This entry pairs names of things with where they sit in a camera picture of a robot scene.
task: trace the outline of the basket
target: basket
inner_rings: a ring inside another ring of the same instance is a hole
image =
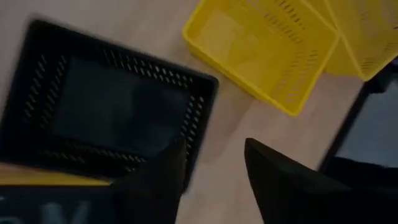
[[[368,81],[398,55],[398,1],[308,1],[340,32],[327,72]]]
[[[183,36],[256,98],[298,115],[338,42],[306,1],[204,0]]]
[[[182,135],[187,186],[217,87],[211,76],[34,21],[1,123],[0,158],[113,180]]]

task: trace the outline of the beige floor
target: beige floor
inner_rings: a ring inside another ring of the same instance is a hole
[[[244,139],[256,138],[316,169],[361,82],[323,75],[300,116],[283,114],[188,52],[181,30],[196,4],[197,0],[1,0],[0,104],[4,107],[25,26],[37,16],[214,75],[220,90],[177,223],[261,223],[246,176]],[[0,178],[24,179],[36,173],[0,167]]]

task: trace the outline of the black plastic basket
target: black plastic basket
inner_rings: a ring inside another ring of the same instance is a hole
[[[115,179],[180,134],[186,187],[217,88],[209,75],[34,21],[4,111],[0,156]]]

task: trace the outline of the yellow plastic basket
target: yellow plastic basket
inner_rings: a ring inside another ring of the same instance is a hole
[[[326,66],[370,80],[398,55],[398,0],[308,0],[341,40]]]
[[[301,112],[338,43],[304,0],[204,0],[183,36],[194,54],[290,115]]]

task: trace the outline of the dark surface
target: dark surface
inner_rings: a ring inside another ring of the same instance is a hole
[[[340,157],[331,160],[324,174],[355,188],[398,186],[398,168],[388,168]]]
[[[245,160],[266,224],[397,223],[398,188],[351,188],[254,139]]]
[[[336,135],[333,143],[331,144],[323,162],[319,167],[319,171],[322,173],[327,172],[338,172],[337,170],[328,170],[328,169],[336,169],[335,165],[330,166],[337,155],[337,152],[340,150],[343,145],[348,133],[351,131],[356,118],[361,112],[365,102],[368,100],[369,96],[372,94],[383,94],[390,82],[397,80],[398,73],[398,64],[396,60],[393,60],[389,65],[383,68],[372,80],[364,83],[361,91],[358,93],[358,96],[355,99],[354,104],[349,110],[341,128]]]
[[[73,57],[53,132],[150,158],[179,133],[188,101],[186,91]]]
[[[109,187],[0,186],[0,223],[173,224],[185,159],[179,138]]]
[[[1,223],[114,223],[106,187],[0,187]]]
[[[0,159],[115,179],[183,136],[187,187],[217,88],[214,77],[34,21],[1,122]]]

